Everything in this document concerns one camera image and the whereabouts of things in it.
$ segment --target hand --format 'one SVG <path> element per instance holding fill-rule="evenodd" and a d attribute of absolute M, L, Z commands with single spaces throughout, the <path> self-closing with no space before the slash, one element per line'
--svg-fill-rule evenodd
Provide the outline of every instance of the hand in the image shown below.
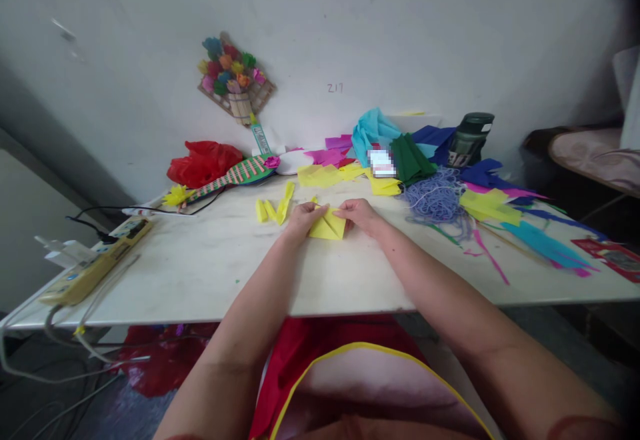
<path fill-rule="evenodd" d="M 316 208 L 317 206 L 318 204 L 314 202 L 306 202 L 296 206 L 289 216 L 289 222 L 283 236 L 302 243 L 313 223 L 322 217 L 329 208 L 328 205 L 320 208 Z"/>
<path fill-rule="evenodd" d="M 333 214 L 336 217 L 347 219 L 346 230 L 350 230 L 353 224 L 356 224 L 373 238 L 376 236 L 378 227 L 386 222 L 364 199 L 345 200 L 340 205 L 340 210 L 336 210 Z"/>

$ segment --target extension cord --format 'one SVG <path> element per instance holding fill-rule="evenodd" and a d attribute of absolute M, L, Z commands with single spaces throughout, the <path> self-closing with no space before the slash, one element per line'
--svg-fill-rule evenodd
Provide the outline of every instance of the extension cord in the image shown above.
<path fill-rule="evenodd" d="M 100 254 L 98 258 L 84 267 L 77 265 L 62 272 L 38 300 L 54 306 L 82 302 L 150 228 L 151 222 L 142 218 L 130 219 L 120 225 L 110 233 L 110 236 L 118 238 L 117 242 L 110 245 L 98 242 L 92 248 Z"/>

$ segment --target toy guitar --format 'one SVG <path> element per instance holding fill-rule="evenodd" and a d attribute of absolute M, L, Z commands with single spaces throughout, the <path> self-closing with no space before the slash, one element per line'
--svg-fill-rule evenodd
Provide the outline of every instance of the toy guitar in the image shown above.
<path fill-rule="evenodd" d="M 265 166 L 265 160 L 271 156 L 272 154 L 270 153 L 256 155 L 232 166 L 223 177 L 198 188 L 196 192 L 187 199 L 187 204 L 200 200 L 226 185 L 249 185 L 267 178 L 275 173 L 275 169 L 270 169 Z"/>

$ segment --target purple yarn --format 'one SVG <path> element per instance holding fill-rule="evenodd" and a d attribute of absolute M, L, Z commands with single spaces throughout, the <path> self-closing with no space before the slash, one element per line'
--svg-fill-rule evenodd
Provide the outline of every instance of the purple yarn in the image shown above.
<path fill-rule="evenodd" d="M 456 169 L 438 167 L 430 178 L 406 188 L 399 198 L 409 202 L 414 219 L 421 219 L 420 223 L 453 222 L 465 212 L 460 206 L 465 185 L 458 173 Z"/>

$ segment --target white marble tabletop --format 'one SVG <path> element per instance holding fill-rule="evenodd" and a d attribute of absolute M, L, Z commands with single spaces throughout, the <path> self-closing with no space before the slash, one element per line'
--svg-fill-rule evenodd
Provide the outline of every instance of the white marble tabletop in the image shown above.
<path fill-rule="evenodd" d="M 154 226 L 134 251 L 114 268 L 140 255 L 99 301 L 88 325 L 141 325 L 220 320 L 254 272 L 274 239 L 285 228 L 275 222 L 258 223 L 255 200 L 277 206 L 288 180 L 296 183 L 292 204 L 317 195 L 320 203 L 338 207 L 348 198 L 363 197 L 392 224 L 424 250 L 452 268 L 499 306 L 553 303 L 624 301 L 640 298 L 640 287 L 610 270 L 570 242 L 585 238 L 584 230 L 552 222 L 547 232 L 566 243 L 582 258 L 600 268 L 588 278 L 540 265 L 510 245 L 482 232 L 483 240 L 502 266 L 511 285 L 505 285 L 473 240 L 464 249 L 424 226 L 409 223 L 407 203 L 371 194 L 367 179 L 342 182 L 328 189 L 300 187 L 296 176 L 274 177 L 258 186 L 235 187 L 224 192 L 197 218 L 153 217 Z M 204 202 L 196 204 L 198 208 Z M 539 204 L 538 208 L 549 207 Z M 525 215 L 542 227 L 544 220 Z M 376 242 L 354 229 L 344 240 L 308 239 L 300 254 L 292 315 L 345 315 L 398 312 L 413 305 Z M 75 326 L 93 295 L 56 315 L 59 326 Z M 13 329 L 42 328 L 49 308 L 37 301 L 11 322 Z"/>

